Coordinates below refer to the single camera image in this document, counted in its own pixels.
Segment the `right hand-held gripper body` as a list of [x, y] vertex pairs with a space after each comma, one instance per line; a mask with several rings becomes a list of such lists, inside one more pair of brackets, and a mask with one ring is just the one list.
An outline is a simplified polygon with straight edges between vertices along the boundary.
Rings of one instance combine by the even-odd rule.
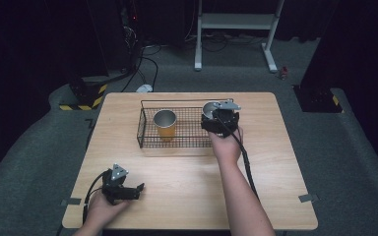
[[219, 101], [219, 103], [220, 119], [213, 118], [218, 123], [215, 133], [220, 134], [222, 137], [228, 137], [238, 129], [239, 110], [241, 107], [234, 103], [232, 99]]

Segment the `black wire basket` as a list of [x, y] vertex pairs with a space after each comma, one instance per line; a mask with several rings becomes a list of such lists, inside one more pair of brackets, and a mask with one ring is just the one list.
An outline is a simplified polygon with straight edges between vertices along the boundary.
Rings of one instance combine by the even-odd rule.
[[[211, 119], [214, 121], [212, 131], [201, 128], [201, 121], [206, 119], [202, 112], [203, 106], [209, 101], [228, 99], [232, 98], [142, 100], [137, 132], [140, 148], [208, 148], [211, 145], [208, 133], [215, 133], [218, 123]], [[175, 137], [171, 142], [165, 142], [158, 136], [153, 121], [155, 114], [162, 109], [172, 110], [177, 116]]]

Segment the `person's right hand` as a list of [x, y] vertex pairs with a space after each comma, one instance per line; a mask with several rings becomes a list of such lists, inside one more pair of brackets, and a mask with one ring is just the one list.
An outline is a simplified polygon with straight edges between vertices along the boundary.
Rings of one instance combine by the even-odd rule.
[[239, 143], [242, 143], [243, 130], [237, 129], [233, 136], [220, 138], [217, 134], [209, 133], [212, 142], [213, 152], [219, 165], [236, 165], [241, 155]]

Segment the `silver metal cup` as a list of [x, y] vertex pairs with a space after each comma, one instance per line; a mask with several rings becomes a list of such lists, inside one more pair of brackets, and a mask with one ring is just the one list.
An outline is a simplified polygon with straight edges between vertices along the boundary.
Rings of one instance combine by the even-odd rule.
[[209, 101], [204, 104], [202, 112], [203, 115], [208, 119], [213, 119], [213, 112], [221, 107], [218, 101]]

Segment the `grey tape piece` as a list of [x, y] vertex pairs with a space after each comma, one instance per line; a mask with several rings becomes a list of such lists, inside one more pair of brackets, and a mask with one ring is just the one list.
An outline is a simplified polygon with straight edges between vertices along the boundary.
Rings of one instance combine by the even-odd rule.
[[81, 203], [82, 199], [79, 198], [69, 198], [69, 199], [64, 199], [61, 201], [60, 205], [63, 207], [66, 207], [68, 205], [79, 205]]
[[306, 203], [306, 202], [311, 202], [311, 203], [314, 203], [314, 202], [318, 202], [320, 200], [319, 196], [317, 194], [306, 194], [306, 195], [301, 195], [298, 197], [299, 200], [302, 202], [302, 203]]

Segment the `black stand base yellow mark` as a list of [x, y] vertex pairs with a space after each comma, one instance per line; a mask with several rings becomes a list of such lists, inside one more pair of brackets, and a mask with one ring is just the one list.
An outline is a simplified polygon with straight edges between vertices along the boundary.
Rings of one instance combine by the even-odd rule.
[[338, 98], [329, 89], [294, 86], [293, 91], [303, 112], [343, 113]]

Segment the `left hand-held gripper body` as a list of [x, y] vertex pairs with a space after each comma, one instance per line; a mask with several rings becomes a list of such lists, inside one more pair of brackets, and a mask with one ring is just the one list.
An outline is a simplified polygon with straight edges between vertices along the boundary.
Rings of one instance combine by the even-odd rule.
[[118, 200], [131, 200], [132, 190], [123, 186], [128, 171], [114, 163], [102, 175], [102, 193], [114, 205]]

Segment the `orange-sided metal cup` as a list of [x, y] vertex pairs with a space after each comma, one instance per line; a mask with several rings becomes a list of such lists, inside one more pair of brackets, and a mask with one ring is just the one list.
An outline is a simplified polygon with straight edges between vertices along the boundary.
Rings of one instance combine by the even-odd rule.
[[175, 137], [176, 114], [172, 110], [162, 109], [155, 114], [153, 121], [157, 128], [158, 136], [165, 142], [171, 142]]

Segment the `white metal stand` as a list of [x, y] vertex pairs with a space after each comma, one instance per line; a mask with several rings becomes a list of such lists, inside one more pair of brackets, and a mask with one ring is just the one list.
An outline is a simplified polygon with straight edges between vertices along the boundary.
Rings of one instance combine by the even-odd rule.
[[267, 30], [267, 41], [261, 44], [269, 71], [276, 73], [278, 67], [271, 52], [271, 46], [282, 14], [285, 0], [278, 0], [273, 14], [230, 14], [204, 13], [203, 0], [198, 0], [197, 35], [194, 70], [202, 70], [202, 30]]

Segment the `person's left hand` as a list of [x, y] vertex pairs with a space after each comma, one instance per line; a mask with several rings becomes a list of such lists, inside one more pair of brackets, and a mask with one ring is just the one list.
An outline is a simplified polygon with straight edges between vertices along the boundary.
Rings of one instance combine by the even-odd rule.
[[95, 192], [89, 204], [85, 225], [91, 229], [100, 230], [130, 204], [130, 201], [122, 201], [119, 204], [112, 205], [101, 191]]

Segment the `dark equipment rack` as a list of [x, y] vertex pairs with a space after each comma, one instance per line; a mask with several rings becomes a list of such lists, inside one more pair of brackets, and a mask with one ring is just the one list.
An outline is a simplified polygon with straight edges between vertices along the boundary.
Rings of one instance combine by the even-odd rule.
[[135, 71], [137, 60], [142, 54], [143, 33], [139, 20], [137, 0], [115, 0], [120, 20], [121, 72]]

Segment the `black yellow striped stand base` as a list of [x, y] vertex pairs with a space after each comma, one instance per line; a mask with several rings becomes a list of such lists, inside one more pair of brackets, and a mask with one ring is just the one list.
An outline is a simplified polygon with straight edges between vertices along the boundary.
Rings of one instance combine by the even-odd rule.
[[100, 105], [107, 84], [86, 84], [82, 79], [77, 79], [69, 84], [69, 89], [75, 97], [73, 103], [60, 103], [59, 108], [64, 111], [94, 110]]

